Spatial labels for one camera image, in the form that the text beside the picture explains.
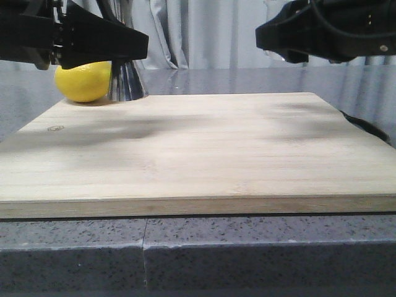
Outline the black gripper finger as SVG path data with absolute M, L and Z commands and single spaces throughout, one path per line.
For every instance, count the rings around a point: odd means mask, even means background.
M 149 36 L 122 23 L 109 1 L 97 1 L 97 5 L 100 17 L 74 1 L 66 2 L 66 14 L 61 18 L 59 64 L 62 68 L 145 59 Z
M 290 1 L 255 29 L 256 47 L 289 63 L 309 61 L 312 49 L 312 12 L 308 1 Z

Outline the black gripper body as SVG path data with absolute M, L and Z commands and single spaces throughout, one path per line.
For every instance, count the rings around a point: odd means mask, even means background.
M 39 70 L 62 58 L 63 1 L 1 1 L 1 59 Z
M 307 54 L 332 62 L 395 55 L 395 1 L 308 1 Z

